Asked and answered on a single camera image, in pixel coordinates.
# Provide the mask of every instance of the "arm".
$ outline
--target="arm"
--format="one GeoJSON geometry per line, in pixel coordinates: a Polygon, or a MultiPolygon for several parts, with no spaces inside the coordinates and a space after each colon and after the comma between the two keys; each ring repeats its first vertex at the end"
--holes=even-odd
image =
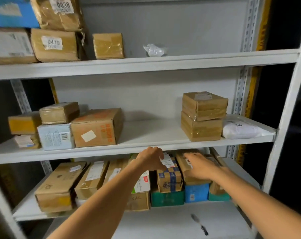
{"type": "Polygon", "coordinates": [[[111,238],[121,221],[129,196],[146,170],[165,170],[159,148],[139,153],[118,175],[108,181],[78,208],[47,239],[111,238]]]}
{"type": "Polygon", "coordinates": [[[217,167],[200,153],[185,153],[193,169],[188,176],[211,179],[240,206],[264,239],[301,239],[301,215],[256,189],[230,169],[217,167]]]}

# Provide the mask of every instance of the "shelving unit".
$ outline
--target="shelving unit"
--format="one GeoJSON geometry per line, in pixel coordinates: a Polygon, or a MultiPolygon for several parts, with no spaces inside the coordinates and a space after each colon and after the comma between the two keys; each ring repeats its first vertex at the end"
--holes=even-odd
{"type": "MultiPolygon", "coordinates": [[[[60,102],[78,101],[90,109],[122,107],[126,122],[117,145],[43,151],[19,149],[13,140],[0,144],[0,164],[27,161],[84,158],[140,152],[148,146],[163,150],[216,147],[274,142],[262,190],[269,192],[296,96],[301,83],[299,49],[259,51],[255,40],[264,0],[81,0],[90,33],[122,32],[127,59],[90,60],[0,66],[0,80],[11,80],[22,112],[29,111],[19,79],[54,77],[60,102]],[[167,45],[168,56],[147,58],[142,44],[167,45]],[[241,117],[269,132],[252,139],[221,139],[190,142],[176,118],[185,92],[207,90],[227,97],[227,113],[244,110],[249,87],[249,68],[295,63],[280,126],[274,129],[241,117]]],[[[88,54],[92,57],[93,48],[88,54]]],[[[68,214],[47,215],[36,203],[36,187],[12,211],[0,188],[0,212],[12,235],[26,239],[19,222],[57,218],[57,226],[68,214]]],[[[190,220],[197,213],[209,238],[252,238],[250,229],[230,202],[199,203],[148,212],[125,213],[114,238],[153,238],[173,231],[176,238],[201,238],[202,231],[190,220]]]]}

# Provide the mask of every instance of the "white box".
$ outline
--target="white box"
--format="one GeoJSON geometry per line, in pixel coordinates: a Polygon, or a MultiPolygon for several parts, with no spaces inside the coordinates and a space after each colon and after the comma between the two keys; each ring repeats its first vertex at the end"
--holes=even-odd
{"type": "Polygon", "coordinates": [[[38,126],[39,137],[44,150],[75,148],[71,124],[38,126]]]}
{"type": "Polygon", "coordinates": [[[146,191],[150,191],[149,171],[148,170],[146,172],[144,172],[143,175],[139,178],[136,185],[134,186],[132,194],[146,192],[146,191]]]}

